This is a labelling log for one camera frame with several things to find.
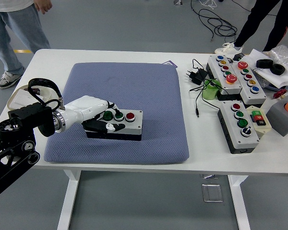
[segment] yellow floor line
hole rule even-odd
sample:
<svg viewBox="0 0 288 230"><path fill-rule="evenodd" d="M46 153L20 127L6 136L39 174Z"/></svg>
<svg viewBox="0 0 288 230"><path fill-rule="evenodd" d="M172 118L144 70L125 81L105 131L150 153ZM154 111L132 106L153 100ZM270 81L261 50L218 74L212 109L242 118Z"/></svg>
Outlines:
<svg viewBox="0 0 288 230"><path fill-rule="evenodd" d="M14 52L15 53L31 53L31 51L28 49L15 49Z"/></svg>

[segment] power adapter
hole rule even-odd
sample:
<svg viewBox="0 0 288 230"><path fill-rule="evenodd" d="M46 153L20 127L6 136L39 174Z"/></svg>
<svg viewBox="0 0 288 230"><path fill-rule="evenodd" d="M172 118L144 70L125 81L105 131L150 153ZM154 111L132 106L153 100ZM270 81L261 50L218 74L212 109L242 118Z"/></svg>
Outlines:
<svg viewBox="0 0 288 230"><path fill-rule="evenodd" d="M204 69L198 69L196 73L194 73L193 71L192 72L188 71L188 72L190 74L189 75L187 74L187 75L191 78L191 81L197 85L201 85L208 74L208 72Z"/></svg>

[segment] padded mat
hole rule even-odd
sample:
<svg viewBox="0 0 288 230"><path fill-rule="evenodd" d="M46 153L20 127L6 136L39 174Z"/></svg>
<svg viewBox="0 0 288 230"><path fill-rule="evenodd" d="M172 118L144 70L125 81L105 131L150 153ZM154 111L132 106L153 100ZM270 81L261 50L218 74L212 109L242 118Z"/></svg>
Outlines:
<svg viewBox="0 0 288 230"><path fill-rule="evenodd" d="M62 93L67 104L84 95L143 111L141 141L87 138L81 124L48 138L44 160L158 164L188 159L176 69L150 63L78 63Z"/></svg>

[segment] black pants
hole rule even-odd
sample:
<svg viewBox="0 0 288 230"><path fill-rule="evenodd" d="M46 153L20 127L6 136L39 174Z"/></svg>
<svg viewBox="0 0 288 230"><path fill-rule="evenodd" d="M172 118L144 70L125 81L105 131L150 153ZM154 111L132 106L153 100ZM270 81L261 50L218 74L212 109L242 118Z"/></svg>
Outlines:
<svg viewBox="0 0 288 230"><path fill-rule="evenodd" d="M257 0L251 10L248 20L244 24L235 46L240 47L256 32L260 22L280 2L280 0ZM285 36L288 28L288 0L283 0L277 13L274 27L269 35L268 42L263 51L270 51L278 45Z"/></svg>

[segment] person's hand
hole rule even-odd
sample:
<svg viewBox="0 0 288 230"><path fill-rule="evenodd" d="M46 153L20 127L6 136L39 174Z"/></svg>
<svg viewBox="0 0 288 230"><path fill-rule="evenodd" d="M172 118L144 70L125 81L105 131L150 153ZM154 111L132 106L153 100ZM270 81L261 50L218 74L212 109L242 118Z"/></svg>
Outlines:
<svg viewBox="0 0 288 230"><path fill-rule="evenodd" d="M37 11L45 14L52 8L51 0L34 0L34 5Z"/></svg>

